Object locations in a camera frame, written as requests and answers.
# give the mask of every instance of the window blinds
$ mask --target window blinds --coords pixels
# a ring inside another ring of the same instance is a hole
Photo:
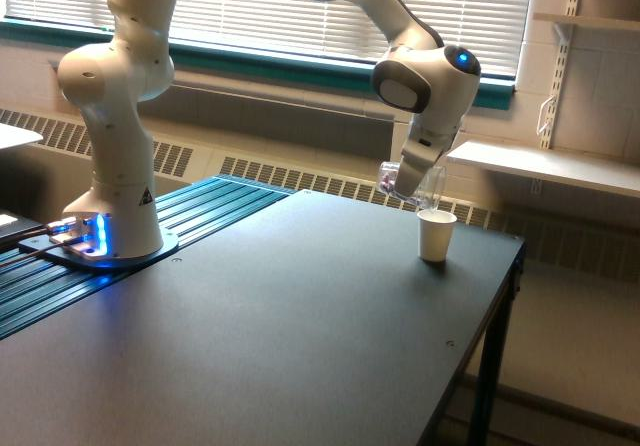
[[[462,45],[483,73],[514,77],[529,0],[404,0],[445,43]],[[78,26],[113,27],[106,0],[6,0],[7,16]],[[178,0],[171,36],[375,61],[382,34],[351,4],[310,0]]]

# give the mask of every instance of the black cable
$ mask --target black cable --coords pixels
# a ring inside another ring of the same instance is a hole
[[[27,231],[18,236],[12,236],[11,239],[15,242],[22,241],[24,239],[33,238],[34,236],[40,236],[41,234],[47,234],[47,228],[38,228],[33,231]]]
[[[42,248],[42,249],[39,249],[37,251],[33,251],[32,253],[25,254],[24,256],[20,256],[19,258],[12,259],[11,261],[7,261],[5,263],[1,263],[0,264],[0,269],[6,268],[7,266],[13,266],[14,264],[18,264],[18,263],[21,263],[23,261],[26,261],[27,259],[36,258],[36,257],[40,256],[41,254],[46,253],[47,251],[51,251],[52,249],[56,249],[56,248],[59,248],[61,246],[68,246],[68,245],[71,245],[71,244],[80,243],[82,241],[86,241],[86,238],[84,236],[80,236],[80,237],[73,238],[73,239],[68,239],[68,240],[63,241],[61,243],[52,244],[50,246],[47,246],[46,248]]]

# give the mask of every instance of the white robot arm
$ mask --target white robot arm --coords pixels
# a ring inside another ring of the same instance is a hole
[[[389,43],[373,71],[376,93],[385,103],[414,113],[394,187],[399,196],[410,197],[451,147],[478,90],[480,63],[464,48],[445,46],[401,0],[345,1],[360,6]]]
[[[87,259],[136,258],[163,245],[155,208],[153,140],[140,124],[137,103],[155,98],[173,80],[169,25],[176,0],[108,0],[115,16],[109,44],[67,54],[58,69],[65,97],[87,125],[93,154],[91,189],[64,210],[73,246]]]
[[[86,236],[72,246],[85,259],[138,258],[163,246],[153,143],[137,103],[173,79],[168,36],[176,1],[108,0],[116,19],[111,43],[84,46],[60,63],[61,89],[91,137],[94,172],[91,189],[64,211],[75,215],[75,227],[57,240]],[[374,89],[384,102],[414,113],[395,181],[395,193],[409,197],[451,146],[477,91],[480,64],[463,48],[445,47],[401,0],[347,1],[362,7],[389,42],[373,72]]]

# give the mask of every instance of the table leg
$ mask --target table leg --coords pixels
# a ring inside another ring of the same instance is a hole
[[[509,290],[507,294],[504,295],[504,298],[498,306],[498,310],[487,327],[476,386],[475,406],[473,408],[469,435],[467,437],[467,446],[485,446],[487,442],[493,399],[498,386],[502,353],[507,339],[511,304],[518,289],[520,273],[521,266],[520,262],[517,261],[507,279],[509,282]]]

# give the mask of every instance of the blue led light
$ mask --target blue led light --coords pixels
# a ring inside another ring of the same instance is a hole
[[[107,251],[109,248],[107,245],[106,224],[105,224],[104,216],[102,216],[101,214],[98,214],[96,216],[96,228],[97,228],[97,235],[98,235],[98,252],[104,256],[105,254],[107,254]]]

